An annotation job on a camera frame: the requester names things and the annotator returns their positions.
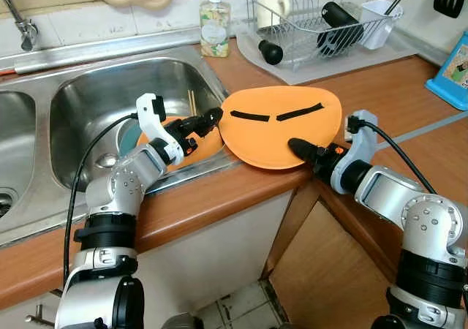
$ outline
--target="sink drain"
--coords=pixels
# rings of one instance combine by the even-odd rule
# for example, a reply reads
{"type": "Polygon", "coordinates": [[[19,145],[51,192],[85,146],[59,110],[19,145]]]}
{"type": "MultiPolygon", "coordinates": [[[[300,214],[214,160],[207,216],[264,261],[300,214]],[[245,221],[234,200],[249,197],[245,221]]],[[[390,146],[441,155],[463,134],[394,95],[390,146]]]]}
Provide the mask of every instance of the sink drain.
{"type": "Polygon", "coordinates": [[[3,217],[11,209],[13,205],[13,197],[9,194],[0,192],[0,218],[3,217]]]}

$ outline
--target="wire dish rack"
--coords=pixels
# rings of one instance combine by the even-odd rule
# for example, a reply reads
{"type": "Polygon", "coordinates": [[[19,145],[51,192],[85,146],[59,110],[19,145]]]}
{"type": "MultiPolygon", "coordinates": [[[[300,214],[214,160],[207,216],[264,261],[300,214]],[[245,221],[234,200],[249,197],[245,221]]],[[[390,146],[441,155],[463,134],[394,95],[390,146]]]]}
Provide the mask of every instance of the wire dish rack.
{"type": "Polygon", "coordinates": [[[356,20],[361,5],[371,0],[289,0],[290,13],[282,17],[259,0],[247,0],[247,25],[251,32],[283,49],[282,65],[297,68],[301,63],[317,59],[349,55],[359,43],[364,43],[389,17],[364,23],[331,28],[322,17],[322,7],[334,1],[356,20]],[[257,11],[271,13],[271,25],[258,28],[257,11]]]}

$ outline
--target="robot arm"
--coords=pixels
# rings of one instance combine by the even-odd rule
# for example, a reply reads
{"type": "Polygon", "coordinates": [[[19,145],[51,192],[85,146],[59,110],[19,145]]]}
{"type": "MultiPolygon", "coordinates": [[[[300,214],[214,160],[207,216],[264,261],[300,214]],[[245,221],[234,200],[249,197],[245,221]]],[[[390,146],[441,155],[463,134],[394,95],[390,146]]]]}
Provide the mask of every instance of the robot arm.
{"type": "MultiPolygon", "coordinates": [[[[356,119],[377,124],[365,110],[348,121],[355,124],[356,119]]],[[[336,144],[318,148],[300,139],[291,139],[289,145],[335,191],[353,194],[357,203],[404,231],[396,283],[387,291],[391,315],[377,319],[372,328],[462,329],[467,207],[425,193],[419,183],[386,167],[371,166],[375,133],[349,124],[349,150],[336,144]]]]}
{"type": "Polygon", "coordinates": [[[144,94],[137,100],[137,114],[149,143],[134,148],[107,175],[88,185],[90,212],[85,227],[75,233],[81,250],[64,287],[56,329],[143,328],[143,285],[131,277],[138,266],[135,230],[140,204],[168,165],[181,163],[197,148],[186,136],[207,135],[222,110],[217,107],[163,127],[162,98],[144,94]]]}

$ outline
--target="blue box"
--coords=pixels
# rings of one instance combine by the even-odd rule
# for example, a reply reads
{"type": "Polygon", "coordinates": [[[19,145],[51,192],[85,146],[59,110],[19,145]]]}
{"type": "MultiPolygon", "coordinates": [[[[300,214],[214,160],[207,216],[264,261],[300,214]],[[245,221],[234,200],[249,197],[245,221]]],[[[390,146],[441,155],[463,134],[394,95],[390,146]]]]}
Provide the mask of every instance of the blue box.
{"type": "Polygon", "coordinates": [[[426,88],[459,110],[468,110],[468,31],[426,88]]]}

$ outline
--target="faucet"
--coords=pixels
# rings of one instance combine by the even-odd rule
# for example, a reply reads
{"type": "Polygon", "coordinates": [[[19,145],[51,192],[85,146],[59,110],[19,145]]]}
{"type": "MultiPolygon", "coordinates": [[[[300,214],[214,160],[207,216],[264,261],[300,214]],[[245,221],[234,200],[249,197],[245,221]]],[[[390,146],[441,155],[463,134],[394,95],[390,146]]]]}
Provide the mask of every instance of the faucet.
{"type": "Polygon", "coordinates": [[[13,0],[4,1],[15,18],[15,25],[21,33],[21,48],[24,51],[31,51],[34,43],[36,42],[37,33],[39,33],[36,25],[33,24],[31,20],[25,20],[21,17],[20,12],[13,4],[13,0]]]}

